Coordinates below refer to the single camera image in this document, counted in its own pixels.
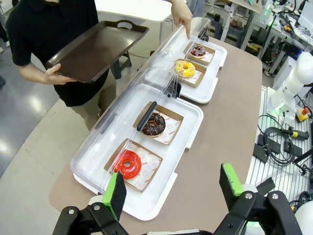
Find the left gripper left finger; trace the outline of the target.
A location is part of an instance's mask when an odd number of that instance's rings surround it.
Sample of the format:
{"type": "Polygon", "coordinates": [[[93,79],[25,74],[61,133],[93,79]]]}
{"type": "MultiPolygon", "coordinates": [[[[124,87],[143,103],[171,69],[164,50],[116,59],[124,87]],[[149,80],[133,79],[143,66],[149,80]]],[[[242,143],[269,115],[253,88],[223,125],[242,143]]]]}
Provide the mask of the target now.
{"type": "Polygon", "coordinates": [[[121,172],[113,173],[100,202],[80,210],[74,206],[63,208],[55,225],[54,235],[126,235],[119,223],[127,190],[121,172]]]}

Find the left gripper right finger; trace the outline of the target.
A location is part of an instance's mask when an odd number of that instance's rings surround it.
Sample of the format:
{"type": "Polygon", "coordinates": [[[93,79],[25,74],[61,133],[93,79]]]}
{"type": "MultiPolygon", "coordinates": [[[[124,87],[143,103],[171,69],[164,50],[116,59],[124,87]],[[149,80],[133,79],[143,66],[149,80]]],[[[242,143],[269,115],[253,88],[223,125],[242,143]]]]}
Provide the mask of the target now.
{"type": "Polygon", "coordinates": [[[244,191],[232,164],[221,164],[219,184],[228,214],[213,234],[241,235],[256,222],[266,235],[301,235],[302,231],[285,194],[279,190],[262,196],[244,191]]]}

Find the person's right hand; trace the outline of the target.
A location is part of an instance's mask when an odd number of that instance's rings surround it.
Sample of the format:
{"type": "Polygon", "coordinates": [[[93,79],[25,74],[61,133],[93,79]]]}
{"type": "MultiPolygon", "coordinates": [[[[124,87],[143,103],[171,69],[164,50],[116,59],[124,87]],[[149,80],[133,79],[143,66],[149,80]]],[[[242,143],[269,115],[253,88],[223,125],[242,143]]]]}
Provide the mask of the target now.
{"type": "Polygon", "coordinates": [[[44,74],[44,83],[48,85],[64,85],[68,82],[76,82],[76,80],[58,74],[61,64],[56,64],[49,68],[44,74]]]}

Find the person's left hand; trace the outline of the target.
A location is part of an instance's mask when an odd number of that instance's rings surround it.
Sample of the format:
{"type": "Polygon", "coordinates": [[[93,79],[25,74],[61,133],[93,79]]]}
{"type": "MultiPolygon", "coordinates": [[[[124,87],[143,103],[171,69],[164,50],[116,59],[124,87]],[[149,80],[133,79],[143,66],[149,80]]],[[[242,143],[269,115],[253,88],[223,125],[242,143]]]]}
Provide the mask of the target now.
{"type": "Polygon", "coordinates": [[[192,13],[183,0],[169,0],[171,3],[171,13],[176,27],[183,25],[186,31],[186,37],[190,39],[192,13]]]}

